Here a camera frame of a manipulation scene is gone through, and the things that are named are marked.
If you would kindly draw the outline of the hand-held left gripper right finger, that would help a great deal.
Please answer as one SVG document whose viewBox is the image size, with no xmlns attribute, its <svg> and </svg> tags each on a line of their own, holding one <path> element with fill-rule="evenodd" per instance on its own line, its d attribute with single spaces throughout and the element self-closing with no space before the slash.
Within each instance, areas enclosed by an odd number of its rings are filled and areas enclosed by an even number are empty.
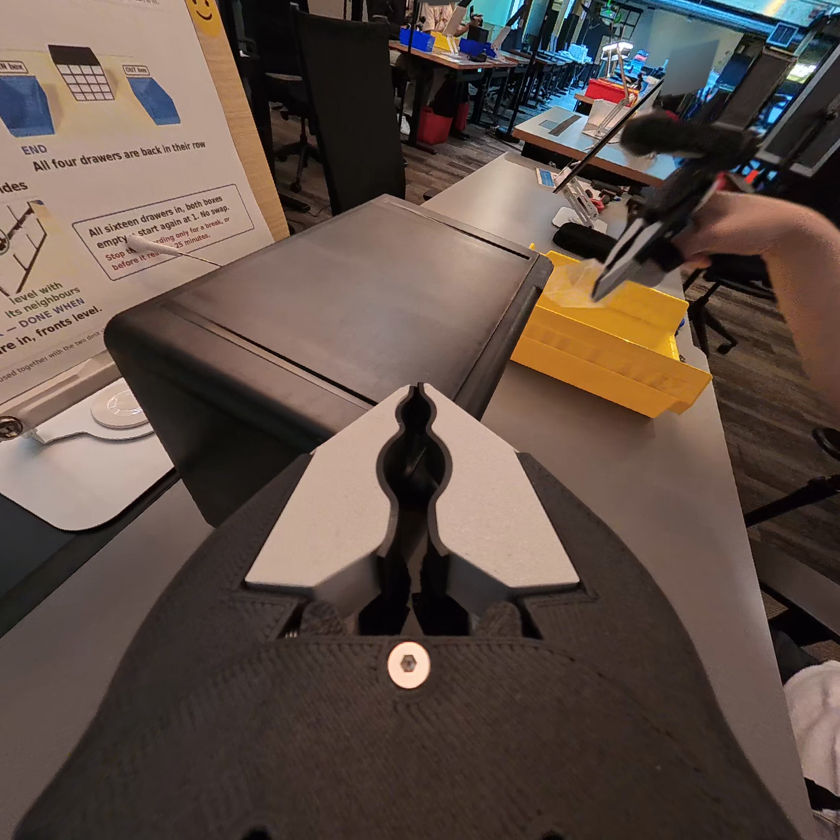
<svg viewBox="0 0 840 840">
<path fill-rule="evenodd" d="M 431 385 L 427 434 L 444 457 L 430 537 L 448 562 L 445 593 L 480 616 L 495 602 L 567 592 L 580 576 L 519 452 Z"/>
</svg>

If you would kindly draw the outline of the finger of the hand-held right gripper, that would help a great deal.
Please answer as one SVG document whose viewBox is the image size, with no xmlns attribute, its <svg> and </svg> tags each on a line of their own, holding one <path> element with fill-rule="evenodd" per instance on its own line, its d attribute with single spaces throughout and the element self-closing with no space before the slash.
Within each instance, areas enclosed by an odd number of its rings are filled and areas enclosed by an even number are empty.
<svg viewBox="0 0 840 840">
<path fill-rule="evenodd" d="M 592 287 L 593 302 L 602 301 L 626 281 L 641 280 L 644 286 L 650 286 L 648 280 L 653 277 L 653 285 L 656 285 L 662 271 L 645 266 L 651 261 L 648 251 L 657 244 L 662 235 L 662 228 L 626 228 L 612 247 L 595 279 Z"/>
<path fill-rule="evenodd" d="M 642 268 L 637 254 L 651 237 L 651 223 L 645 220 L 633 221 L 603 263 L 592 292 L 612 293 L 624 282 L 634 280 Z"/>
</svg>

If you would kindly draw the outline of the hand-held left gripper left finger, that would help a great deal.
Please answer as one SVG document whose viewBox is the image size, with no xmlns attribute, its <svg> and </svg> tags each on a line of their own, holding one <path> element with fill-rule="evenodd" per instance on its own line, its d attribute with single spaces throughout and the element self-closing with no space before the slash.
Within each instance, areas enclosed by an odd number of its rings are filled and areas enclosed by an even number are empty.
<svg viewBox="0 0 840 840">
<path fill-rule="evenodd" d="M 404 432 L 405 385 L 311 453 L 245 576 L 249 589 L 331 604 L 345 618 L 381 592 L 377 561 L 396 532 L 382 459 Z"/>
</svg>

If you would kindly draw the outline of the clear plastic drawer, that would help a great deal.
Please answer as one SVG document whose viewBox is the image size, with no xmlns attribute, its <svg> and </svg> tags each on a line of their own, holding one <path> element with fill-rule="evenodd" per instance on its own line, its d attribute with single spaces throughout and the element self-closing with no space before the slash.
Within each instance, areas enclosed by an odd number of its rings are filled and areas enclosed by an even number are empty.
<svg viewBox="0 0 840 840">
<path fill-rule="evenodd" d="M 612 300 L 624 295 L 625 289 L 633 285 L 626 281 L 600 301 L 595 301 L 592 292 L 603 268 L 598 260 L 573 259 L 556 251 L 550 251 L 544 256 L 551 262 L 552 272 L 538 300 L 538 305 L 543 308 L 560 310 L 612 306 Z"/>
</svg>

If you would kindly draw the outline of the yellow storage bin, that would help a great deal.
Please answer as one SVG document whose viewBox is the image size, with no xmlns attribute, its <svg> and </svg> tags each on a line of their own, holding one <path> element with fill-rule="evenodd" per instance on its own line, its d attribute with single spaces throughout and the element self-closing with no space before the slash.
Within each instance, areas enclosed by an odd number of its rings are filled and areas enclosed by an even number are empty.
<svg viewBox="0 0 840 840">
<path fill-rule="evenodd" d="M 608 307 L 537 303 L 511 359 L 646 417 L 681 414 L 711 382 L 679 354 L 687 309 L 685 300 L 636 283 Z"/>
</svg>

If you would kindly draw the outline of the black drawer cabinet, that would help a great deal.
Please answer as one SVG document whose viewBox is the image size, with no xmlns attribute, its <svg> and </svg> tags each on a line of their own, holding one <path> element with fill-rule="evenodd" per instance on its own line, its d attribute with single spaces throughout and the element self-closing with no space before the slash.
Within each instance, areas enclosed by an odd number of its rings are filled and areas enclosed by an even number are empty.
<svg viewBox="0 0 840 840">
<path fill-rule="evenodd" d="M 481 419 L 552 270 L 380 196 L 121 312 L 103 337 L 217 527 L 404 385 Z"/>
</svg>

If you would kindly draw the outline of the person's right forearm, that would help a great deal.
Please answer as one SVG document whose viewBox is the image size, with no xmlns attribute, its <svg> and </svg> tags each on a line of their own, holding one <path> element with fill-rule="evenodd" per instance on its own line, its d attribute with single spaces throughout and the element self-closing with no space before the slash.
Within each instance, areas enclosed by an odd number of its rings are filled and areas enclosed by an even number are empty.
<svg viewBox="0 0 840 840">
<path fill-rule="evenodd" d="M 839 411 L 839 233 L 810 208 L 771 198 L 776 232 L 766 256 L 803 365 Z"/>
</svg>

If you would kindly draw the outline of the person's right hand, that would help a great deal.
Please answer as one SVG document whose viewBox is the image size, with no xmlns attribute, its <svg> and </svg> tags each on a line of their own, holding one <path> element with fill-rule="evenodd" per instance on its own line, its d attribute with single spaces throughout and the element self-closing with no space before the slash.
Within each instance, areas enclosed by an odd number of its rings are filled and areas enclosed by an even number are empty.
<svg viewBox="0 0 840 840">
<path fill-rule="evenodd" d="M 673 244 L 687 264 L 707 265 L 714 255 L 765 257 L 784 242 L 796 216 L 796 205 L 777 198 L 715 192 Z"/>
</svg>

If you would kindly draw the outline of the black case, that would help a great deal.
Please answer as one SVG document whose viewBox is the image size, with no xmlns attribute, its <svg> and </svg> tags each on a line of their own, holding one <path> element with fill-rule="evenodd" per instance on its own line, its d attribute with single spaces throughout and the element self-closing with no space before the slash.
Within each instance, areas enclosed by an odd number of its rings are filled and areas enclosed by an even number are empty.
<svg viewBox="0 0 840 840">
<path fill-rule="evenodd" d="M 592 227 L 567 222 L 558 227 L 552 241 L 563 251 L 583 260 L 604 263 L 617 244 L 617 239 Z"/>
</svg>

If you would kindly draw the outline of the tilted sign on white stand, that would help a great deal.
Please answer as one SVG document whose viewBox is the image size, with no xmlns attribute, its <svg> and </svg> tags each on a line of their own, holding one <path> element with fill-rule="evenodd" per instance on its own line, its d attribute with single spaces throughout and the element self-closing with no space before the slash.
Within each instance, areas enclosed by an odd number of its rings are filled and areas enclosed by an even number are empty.
<svg viewBox="0 0 840 840">
<path fill-rule="evenodd" d="M 599 217 L 597 207 L 587 192 L 587 188 L 581 180 L 583 169 L 591 163 L 594 158 L 610 142 L 618 139 L 623 126 L 630 118 L 643 110 L 649 103 L 653 102 L 656 94 L 664 83 L 665 79 L 647 78 L 647 85 L 634 104 L 626 104 L 628 98 L 613 104 L 593 125 L 592 119 L 588 119 L 583 133 L 592 138 L 595 142 L 587 149 L 584 158 L 574 164 L 566 166 L 555 178 L 556 184 L 553 192 L 561 193 L 570 204 L 570 212 L 576 216 L 576 220 L 584 227 L 594 229 L 596 220 Z"/>
</svg>

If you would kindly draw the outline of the white board base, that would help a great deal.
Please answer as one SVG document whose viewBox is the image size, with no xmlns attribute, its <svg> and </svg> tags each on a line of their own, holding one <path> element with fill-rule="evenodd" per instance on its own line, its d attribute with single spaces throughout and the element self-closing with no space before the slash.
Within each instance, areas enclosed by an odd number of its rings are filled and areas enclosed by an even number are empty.
<svg viewBox="0 0 840 840">
<path fill-rule="evenodd" d="M 124 379 L 1 444 L 1 492 L 51 526 L 115 518 L 173 463 Z"/>
</svg>

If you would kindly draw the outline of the black office chair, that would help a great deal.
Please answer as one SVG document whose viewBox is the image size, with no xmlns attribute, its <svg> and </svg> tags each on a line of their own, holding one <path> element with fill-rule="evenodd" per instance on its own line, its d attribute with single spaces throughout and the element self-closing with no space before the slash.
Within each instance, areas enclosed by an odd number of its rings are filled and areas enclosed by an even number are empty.
<svg viewBox="0 0 840 840">
<path fill-rule="evenodd" d="M 296 155 L 297 173 L 290 189 L 301 190 L 301 177 L 310 161 L 321 161 L 309 138 L 315 128 L 302 79 L 292 11 L 309 12 L 307 1 L 216 1 L 219 18 L 233 50 L 240 80 L 255 120 L 259 140 L 271 175 L 275 162 Z M 273 145 L 270 107 L 280 107 L 281 117 L 295 117 L 300 137 L 293 143 Z"/>
<path fill-rule="evenodd" d="M 403 199 L 387 23 L 290 14 L 332 215 L 385 194 Z"/>
</svg>

